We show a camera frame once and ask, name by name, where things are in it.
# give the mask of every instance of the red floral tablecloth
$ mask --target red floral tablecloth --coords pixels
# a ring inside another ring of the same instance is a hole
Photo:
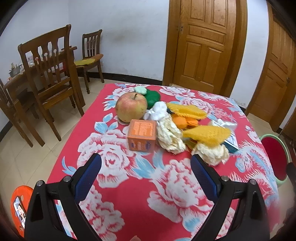
[[[213,202],[207,200],[190,168],[191,154],[173,155],[157,147],[154,153],[128,149],[128,125],[116,116],[118,98],[137,84],[106,84],[79,121],[50,174],[48,183],[72,175],[93,153],[102,157],[102,168],[80,207],[104,241],[189,241],[197,233]],[[275,176],[256,132],[230,98],[182,88],[141,85],[161,94],[161,100],[193,104],[208,113],[201,121],[221,118],[238,124],[235,134],[240,149],[228,162],[215,167],[233,181],[254,178],[268,209],[271,229],[279,220]],[[224,236],[233,219],[233,201],[218,237]],[[69,236],[71,227],[60,202],[59,215]]]

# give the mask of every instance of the smartphone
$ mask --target smartphone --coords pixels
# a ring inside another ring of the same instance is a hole
[[[13,207],[15,208],[15,212],[22,224],[22,227],[25,228],[25,222],[26,222],[26,211],[22,205],[21,199],[19,196],[17,196],[13,202]]]

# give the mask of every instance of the apple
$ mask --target apple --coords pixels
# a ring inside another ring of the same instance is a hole
[[[115,110],[119,119],[130,122],[141,119],[147,110],[146,98],[136,92],[125,93],[116,102]]]

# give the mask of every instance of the door frame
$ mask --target door frame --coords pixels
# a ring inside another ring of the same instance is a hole
[[[220,95],[230,97],[242,62],[244,46],[247,37],[247,0],[236,0],[236,27],[234,33],[231,56]],[[173,82],[175,70],[181,0],[170,0],[168,16],[168,35],[165,51],[165,65],[163,71],[163,85],[169,86]]]
[[[272,55],[273,34],[274,34],[274,16],[273,16],[271,4],[269,2],[267,2],[267,7],[268,7],[268,18],[269,18],[269,34],[268,34],[266,57],[265,57],[263,69],[262,69],[258,84],[256,86],[256,89],[255,89],[255,92],[252,96],[252,99],[245,111],[245,115],[249,114],[249,112],[251,111],[252,107],[254,106],[254,104],[256,102],[256,99],[260,93],[262,86],[263,86],[264,78],[267,74],[270,58]],[[290,79],[292,81],[288,84],[288,86],[287,86],[288,88],[283,96],[281,103],[279,104],[276,112],[274,113],[274,115],[272,116],[272,118],[269,121],[269,125],[274,132],[277,132],[279,126],[281,125],[282,121],[286,117],[286,115],[292,105],[292,102],[294,100],[294,97],[296,95],[296,48],[294,50],[294,62],[293,62],[292,71],[290,74]]]

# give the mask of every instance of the screw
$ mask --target screw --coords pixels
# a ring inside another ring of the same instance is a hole
[[[224,182],[227,182],[229,180],[229,177],[227,176],[221,176],[221,180]]]
[[[256,185],[256,184],[257,184],[256,180],[254,180],[254,179],[250,179],[250,183],[251,183],[252,185]]]
[[[38,187],[40,187],[42,184],[43,184],[43,181],[42,181],[42,180],[36,182],[36,185],[37,185]]]
[[[65,176],[64,178],[63,178],[63,181],[64,182],[69,182],[71,180],[71,176]]]

